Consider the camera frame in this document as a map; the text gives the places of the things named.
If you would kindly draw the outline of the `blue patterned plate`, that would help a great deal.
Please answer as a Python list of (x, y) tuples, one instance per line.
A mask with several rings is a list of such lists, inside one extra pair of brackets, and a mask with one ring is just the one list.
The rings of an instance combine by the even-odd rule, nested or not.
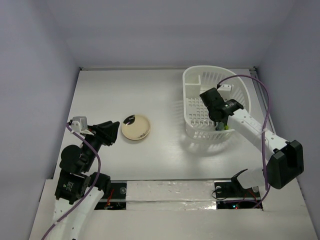
[(225, 130), (225, 124), (223, 122), (217, 122), (215, 130), (216, 131), (224, 131)]

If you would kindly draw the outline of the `cream plate with dark mark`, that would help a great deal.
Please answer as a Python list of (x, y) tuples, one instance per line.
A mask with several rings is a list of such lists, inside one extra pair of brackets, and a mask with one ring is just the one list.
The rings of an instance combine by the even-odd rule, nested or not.
[(125, 118), (121, 124), (121, 132), (125, 138), (139, 141), (148, 136), (151, 131), (150, 120), (141, 114), (133, 114)]

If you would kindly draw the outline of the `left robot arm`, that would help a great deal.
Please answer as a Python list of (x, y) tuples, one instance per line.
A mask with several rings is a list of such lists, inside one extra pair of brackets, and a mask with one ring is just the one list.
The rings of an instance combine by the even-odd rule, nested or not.
[(61, 152), (52, 224), (44, 240), (79, 240), (99, 200), (110, 194), (111, 178), (101, 173), (98, 152), (116, 142), (119, 126), (118, 121), (89, 125), (85, 116), (66, 123), (82, 143)]

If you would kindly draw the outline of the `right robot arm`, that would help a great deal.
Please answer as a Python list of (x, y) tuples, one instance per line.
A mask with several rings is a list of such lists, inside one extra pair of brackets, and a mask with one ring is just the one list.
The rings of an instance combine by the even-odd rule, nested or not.
[(101, 170), (114, 180), (208, 180), (239, 174), (230, 183), (235, 196), (264, 184), (262, 166), (274, 153), (276, 136), (265, 137), (265, 154), (261, 138), (241, 129), (215, 141), (189, 137), (181, 88), (116, 93), (103, 109), (113, 120), (142, 114), (151, 122), (145, 138), (130, 140), (120, 134), (113, 146), (101, 151)]

